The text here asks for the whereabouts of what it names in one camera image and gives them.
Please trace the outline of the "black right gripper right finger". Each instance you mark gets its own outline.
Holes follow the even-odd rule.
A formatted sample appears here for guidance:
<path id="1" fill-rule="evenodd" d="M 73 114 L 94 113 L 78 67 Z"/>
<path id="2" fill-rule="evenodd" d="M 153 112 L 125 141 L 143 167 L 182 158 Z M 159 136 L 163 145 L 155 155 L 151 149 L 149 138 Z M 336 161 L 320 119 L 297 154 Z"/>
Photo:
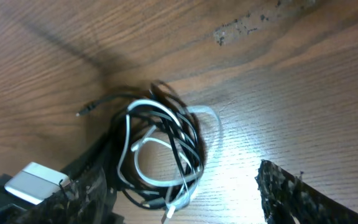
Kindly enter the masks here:
<path id="1" fill-rule="evenodd" d="M 358 223 L 358 213 L 268 160 L 255 177 L 267 223 Z"/>

